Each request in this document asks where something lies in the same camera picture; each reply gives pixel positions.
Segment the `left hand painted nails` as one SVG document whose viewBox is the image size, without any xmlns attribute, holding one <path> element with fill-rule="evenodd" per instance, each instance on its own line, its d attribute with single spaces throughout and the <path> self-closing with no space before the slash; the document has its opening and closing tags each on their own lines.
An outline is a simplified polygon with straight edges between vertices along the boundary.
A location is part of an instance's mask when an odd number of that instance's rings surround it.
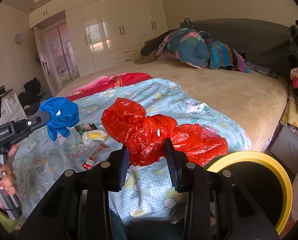
<svg viewBox="0 0 298 240">
<path fill-rule="evenodd" d="M 0 190 L 4 191 L 5 196 L 13 196 L 17 192 L 16 176 L 14 174 L 13 165 L 7 162 L 3 166 L 0 165 Z M 3 210 L 3 204 L 0 201 L 0 209 Z"/>
</svg>

